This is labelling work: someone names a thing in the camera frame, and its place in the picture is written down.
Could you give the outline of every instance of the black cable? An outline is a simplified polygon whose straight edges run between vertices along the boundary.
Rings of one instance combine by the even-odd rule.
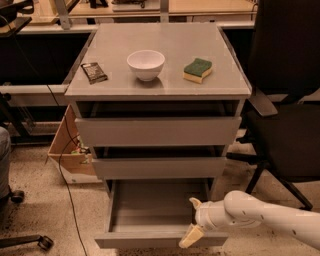
[[[70,188],[69,188],[69,184],[66,180],[66,178],[64,177],[63,173],[62,173],[62,170],[61,170],[61,159],[62,159],[62,155],[64,153],[64,151],[66,150],[66,148],[68,147],[68,145],[77,137],[78,135],[70,138],[70,141],[65,145],[65,147],[63,148],[60,156],[59,156],[59,171],[60,171],[60,174],[67,186],[67,189],[68,189],[68,193],[69,193],[69,197],[70,197],[70,202],[71,202],[71,207],[72,207],[72,213],[73,213],[73,217],[74,217],[74,222],[75,222],[75,225],[76,225],[76,229],[77,229],[77,233],[78,233],[78,237],[79,237],[79,240],[80,240],[80,243],[81,243],[81,246],[83,248],[83,251],[84,251],[84,254],[87,256],[87,252],[86,252],[86,249],[84,247],[84,244],[83,244],[83,241],[82,241],[82,238],[81,238],[81,235],[80,235],[80,230],[79,230],[79,226],[78,226],[78,221],[77,221],[77,216],[76,216],[76,213],[75,213],[75,208],[74,208],[74,203],[73,203],[73,199],[72,199],[72,195],[71,195],[71,191],[70,191]]]
[[[258,3],[255,3],[255,4],[252,6],[252,9],[251,9],[251,20],[253,20],[254,7],[258,7]]]
[[[2,18],[2,19],[7,23],[7,26],[8,26],[9,29],[11,30],[12,28],[11,28],[8,20],[7,20],[5,17],[3,17],[2,15],[0,15],[0,18]],[[18,42],[18,40],[17,40],[17,38],[16,38],[16,36],[15,36],[14,33],[13,33],[13,38],[14,38],[14,41],[15,41],[15,43],[16,43],[19,51],[20,51],[20,53],[21,53],[22,56],[24,57],[25,61],[28,63],[29,67],[30,67],[30,68],[32,69],[32,71],[38,76],[38,78],[40,78],[41,76],[40,76],[39,72],[34,68],[34,66],[32,65],[32,63],[29,61],[28,57],[25,55],[25,53],[24,53],[23,49],[21,48],[21,46],[20,46],[20,44],[19,44],[19,42]],[[51,88],[49,87],[49,85],[47,85],[47,87],[48,87],[48,89],[49,89],[49,91],[50,91],[53,99],[55,100],[57,106],[60,107],[60,105],[59,105],[56,97],[54,96]],[[87,256],[87,252],[86,252],[86,249],[85,249],[85,247],[84,247],[84,244],[83,244],[83,241],[82,241],[82,238],[81,238],[81,235],[80,235],[80,230],[79,230],[79,226],[78,226],[78,221],[77,221],[77,217],[76,217],[76,213],[75,213],[75,208],[74,208],[74,203],[73,203],[73,199],[72,199],[70,187],[69,187],[69,184],[68,184],[68,182],[67,182],[66,178],[64,177],[64,175],[63,175],[63,173],[62,173],[62,170],[61,170],[61,158],[62,158],[62,155],[63,155],[64,151],[66,150],[66,148],[67,148],[67,146],[70,144],[70,142],[73,142],[75,145],[77,145],[77,143],[74,141],[74,139],[78,137],[78,135],[76,135],[76,136],[74,136],[74,137],[71,136],[70,131],[69,131],[69,127],[68,127],[68,124],[67,124],[67,117],[66,117],[65,114],[64,114],[64,118],[65,118],[65,122],[66,122],[67,132],[68,132],[69,137],[70,137],[70,141],[66,144],[66,146],[63,148],[63,150],[62,150],[62,152],[61,152],[61,154],[60,154],[60,157],[59,157],[59,171],[60,171],[60,174],[61,174],[61,176],[62,176],[62,178],[63,178],[63,180],[64,180],[64,182],[65,182],[65,184],[66,184],[67,190],[68,190],[68,194],[69,194],[69,198],[70,198],[70,202],[71,202],[71,207],[72,207],[72,213],[73,213],[73,217],[74,217],[74,221],[75,221],[75,225],[76,225],[76,230],[77,230],[77,233],[78,233],[78,237],[79,237],[81,246],[82,246],[82,248],[83,248],[84,254]]]

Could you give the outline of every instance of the chair wheel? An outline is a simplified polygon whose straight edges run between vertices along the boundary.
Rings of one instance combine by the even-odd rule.
[[[42,236],[39,240],[38,246],[41,249],[48,251],[53,246],[53,241],[47,236]]]
[[[21,203],[24,199],[24,192],[22,190],[15,190],[11,193],[11,201],[14,203]]]

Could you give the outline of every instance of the cabinet top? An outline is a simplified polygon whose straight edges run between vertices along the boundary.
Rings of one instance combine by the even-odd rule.
[[[152,82],[138,80],[127,57],[149,49],[165,58]],[[183,78],[195,58],[212,61],[213,72],[197,84]],[[214,23],[101,24],[82,63],[98,62],[109,80],[90,84],[78,68],[66,97],[72,100],[247,98],[251,88]]]

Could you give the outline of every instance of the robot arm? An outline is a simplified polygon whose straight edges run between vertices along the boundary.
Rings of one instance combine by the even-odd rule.
[[[219,202],[201,203],[191,198],[196,209],[196,225],[191,224],[181,239],[181,248],[187,248],[206,231],[224,226],[255,227],[260,223],[285,232],[296,239],[320,249],[320,214],[262,202],[241,191],[229,192]]]

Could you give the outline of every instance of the yellow sponge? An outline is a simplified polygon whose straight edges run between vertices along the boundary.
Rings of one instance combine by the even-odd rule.
[[[201,84],[202,80],[212,72],[212,62],[195,58],[183,71],[183,78]]]

